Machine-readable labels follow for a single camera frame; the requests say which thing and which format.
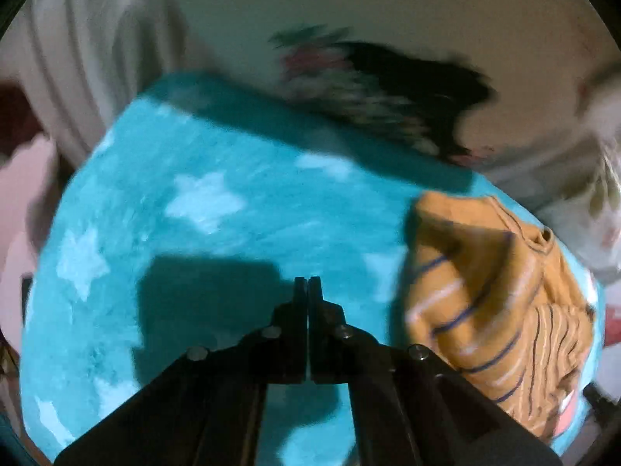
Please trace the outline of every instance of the fabric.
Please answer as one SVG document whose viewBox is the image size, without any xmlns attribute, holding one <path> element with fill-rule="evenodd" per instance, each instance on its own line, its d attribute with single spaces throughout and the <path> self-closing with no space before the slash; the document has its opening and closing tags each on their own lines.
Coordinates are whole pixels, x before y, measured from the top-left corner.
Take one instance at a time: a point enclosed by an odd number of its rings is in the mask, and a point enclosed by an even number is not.
<svg viewBox="0 0 621 466">
<path fill-rule="evenodd" d="M 60 200 L 53 141 L 38 135 L 0 169 L 0 329 L 21 352 L 22 275 L 36 268 Z"/>
<path fill-rule="evenodd" d="M 621 306 L 606 306 L 604 347 L 621 342 Z"/>
<path fill-rule="evenodd" d="M 621 58 L 587 0 L 177 1 L 236 82 L 465 166 L 584 138 L 583 81 Z"/>
<path fill-rule="evenodd" d="M 610 145 L 621 138 L 620 101 L 621 64 L 608 64 L 594 71 L 579 87 L 576 116 L 582 131 L 562 139 L 553 134 L 542 136 L 532 146 L 514 149 L 475 169 L 539 215 L 552 202 L 576 194 L 580 185 L 598 173 L 606 156 L 600 141 Z M 560 231 L 555 230 L 562 239 Z M 580 230 L 574 235 L 582 234 Z M 610 282 L 601 271 L 598 277 Z"/>
<path fill-rule="evenodd" d="M 549 440 L 592 342 L 591 311 L 554 235 L 493 197 L 428 193 L 416 210 L 412 342 Z"/>
<path fill-rule="evenodd" d="M 149 82 L 196 68 L 503 186 L 588 137 L 583 80 L 620 57 L 587 0 L 29 0 L 0 52 L 74 166 Z"/>
<path fill-rule="evenodd" d="M 74 167 L 161 75 L 212 68 L 172 0 L 27 0 L 0 41 L 0 79 Z"/>
<path fill-rule="evenodd" d="M 605 283 L 617 280 L 621 268 L 619 149 L 614 141 L 602 142 L 592 176 L 574 181 L 562 196 L 536 212 Z"/>
<path fill-rule="evenodd" d="M 537 222 L 468 170 L 215 77 L 163 79 L 72 179 L 40 256 L 21 365 L 30 437 L 56 457 L 189 346 L 264 326 L 297 276 L 319 275 L 349 323 L 407 345 L 405 220 L 429 189 L 496 194 Z M 597 306 L 589 272 L 566 257 Z M 262 429 L 259 465 L 341 464 L 354 446 L 347 388 L 270 387 Z"/>
</svg>

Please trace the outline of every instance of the clothing pile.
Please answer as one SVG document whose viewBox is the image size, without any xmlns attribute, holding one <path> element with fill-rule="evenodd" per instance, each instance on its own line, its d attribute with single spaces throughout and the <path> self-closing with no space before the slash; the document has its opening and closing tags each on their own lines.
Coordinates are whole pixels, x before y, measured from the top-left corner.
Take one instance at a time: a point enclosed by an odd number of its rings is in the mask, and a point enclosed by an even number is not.
<svg viewBox="0 0 621 466">
<path fill-rule="evenodd" d="M 593 339 L 593 313 L 554 235 L 495 197 L 427 193 L 416 211 L 411 340 L 551 439 Z"/>
</svg>

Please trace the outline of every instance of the blue stripe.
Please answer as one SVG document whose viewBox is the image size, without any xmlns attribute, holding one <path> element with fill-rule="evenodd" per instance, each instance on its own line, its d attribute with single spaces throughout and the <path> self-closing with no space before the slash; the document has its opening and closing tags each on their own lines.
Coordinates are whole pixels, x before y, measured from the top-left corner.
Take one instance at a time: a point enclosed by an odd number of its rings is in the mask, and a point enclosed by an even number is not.
<svg viewBox="0 0 621 466">
<path fill-rule="evenodd" d="M 533 303 L 535 296 L 539 293 L 539 290 L 541 289 L 541 285 L 543 285 L 543 275 L 541 275 L 541 279 L 539 279 L 539 282 L 536 285 L 535 290 L 531 292 L 530 294 L 529 306 Z M 515 336 L 508 343 L 508 345 L 505 348 L 503 348 L 501 352 L 497 354 L 491 361 L 488 361 L 485 364 L 482 364 L 481 366 L 477 366 L 474 368 L 460 368 L 458 371 L 460 373 L 478 373 L 478 372 L 482 372 L 483 370 L 488 369 L 491 365 L 496 364 L 509 350 L 513 348 L 513 346 L 515 346 L 515 343 L 518 341 L 520 337 L 520 333 L 521 333 L 521 330 L 518 330 Z"/>
<path fill-rule="evenodd" d="M 487 361 L 485 364 L 482 364 L 474 368 L 460 368 L 458 371 L 460 373 L 479 373 L 479 372 L 482 372 L 483 370 L 488 369 L 490 366 L 498 363 L 498 361 L 501 358 L 507 355 L 507 352 L 515 346 L 521 334 L 522 334 L 522 330 L 518 329 L 517 333 L 515 333 L 515 336 L 511 338 L 511 341 L 507 344 L 507 346 L 503 348 L 498 354 L 496 354 L 496 356 L 493 359 Z"/>
<path fill-rule="evenodd" d="M 438 264 L 443 263 L 447 259 L 448 258 L 445 255 L 442 255 L 427 264 L 423 264 L 422 266 L 416 269 L 416 272 L 415 272 L 416 277 L 419 277 L 423 273 L 426 273 L 427 271 L 434 269 Z"/>
<path fill-rule="evenodd" d="M 515 391 L 517 391 L 520 388 L 520 385 L 522 385 L 522 382 L 524 381 L 524 375 L 526 375 L 526 368 L 524 368 L 524 371 L 522 372 L 522 376 L 520 377 L 520 379 L 517 381 L 517 384 L 515 387 L 513 387 L 507 394 L 505 394 L 504 396 L 501 396 L 500 398 L 496 399 L 496 400 L 492 400 L 494 401 L 494 403 L 496 404 L 500 404 L 503 401 L 507 401 L 508 398 L 510 398 L 511 396 L 513 396 L 513 394 L 515 393 Z"/>
<path fill-rule="evenodd" d="M 418 268 L 414 270 L 414 276 L 412 277 L 412 280 L 416 280 L 418 277 L 434 269 L 439 264 L 442 264 L 445 261 L 448 261 L 449 258 L 453 257 L 455 254 L 457 254 L 457 252 L 459 252 L 459 249 L 460 249 L 460 244 L 456 243 L 454 247 L 451 247 L 451 249 L 446 251 L 446 254 L 438 256 L 433 261 L 430 261 L 426 264 L 423 264 L 422 266 L 419 266 Z"/>
<path fill-rule="evenodd" d="M 494 269 L 494 273 L 492 277 L 489 280 L 487 280 L 487 282 L 485 282 L 479 295 L 476 298 L 474 298 L 474 301 L 470 304 L 470 306 L 468 306 L 468 308 L 466 308 L 461 314 L 459 314 L 457 317 L 455 317 L 450 322 L 446 322 L 444 324 L 434 327 L 434 329 L 432 330 L 432 337 L 436 337 L 437 335 L 441 333 L 445 333 L 449 329 L 461 323 L 463 320 L 470 317 L 474 313 L 474 311 L 477 308 L 479 308 L 480 305 L 482 305 L 483 301 L 485 301 L 485 298 L 487 298 L 487 295 L 491 291 L 492 284 L 499 277 L 499 275 L 501 274 L 502 268 L 504 268 L 505 264 L 507 263 L 508 254 L 509 254 L 509 250 L 511 247 L 510 242 L 511 242 L 511 239 L 513 238 L 513 233 L 511 233 L 511 231 L 505 231 L 504 234 L 505 234 L 505 237 L 504 237 L 505 238 L 505 253 L 504 253 L 504 256 L 498 261 L 498 264 L 496 265 L 496 268 Z"/>
<path fill-rule="evenodd" d="M 535 308 L 535 312 L 537 312 L 537 332 L 535 333 L 535 341 L 533 342 L 533 376 L 530 380 L 530 391 L 529 391 L 529 417 L 533 413 L 533 385 L 535 385 L 535 357 L 537 350 L 537 340 L 539 338 L 539 329 L 541 328 L 541 316 L 539 315 L 539 308 Z"/>
</svg>

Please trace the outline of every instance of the pillow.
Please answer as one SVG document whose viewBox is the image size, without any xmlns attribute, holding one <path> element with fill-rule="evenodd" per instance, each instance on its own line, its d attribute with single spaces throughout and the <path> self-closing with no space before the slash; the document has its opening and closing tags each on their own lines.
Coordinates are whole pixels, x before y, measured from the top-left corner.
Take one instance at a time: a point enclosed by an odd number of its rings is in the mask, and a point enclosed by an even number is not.
<svg viewBox="0 0 621 466">
<path fill-rule="evenodd" d="M 178 2 L 235 81 L 465 166 L 581 131 L 621 57 L 586 0 Z"/>
</svg>

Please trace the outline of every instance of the red object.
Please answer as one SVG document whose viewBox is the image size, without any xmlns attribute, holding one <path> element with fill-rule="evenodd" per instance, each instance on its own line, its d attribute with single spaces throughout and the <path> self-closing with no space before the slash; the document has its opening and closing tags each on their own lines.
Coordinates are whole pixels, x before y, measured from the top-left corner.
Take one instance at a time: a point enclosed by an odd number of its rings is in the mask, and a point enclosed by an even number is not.
<svg viewBox="0 0 621 466">
<path fill-rule="evenodd" d="M 450 156 L 448 159 L 456 165 L 464 166 L 465 168 L 471 168 L 493 155 L 494 149 L 492 147 L 485 146 L 477 149 L 469 149 L 468 154 Z"/>
<path fill-rule="evenodd" d="M 606 305 L 604 347 L 621 342 L 621 306 Z"/>
<path fill-rule="evenodd" d="M 342 53 L 314 45 L 300 45 L 282 58 L 288 78 L 330 68 L 347 68 Z"/>
</svg>

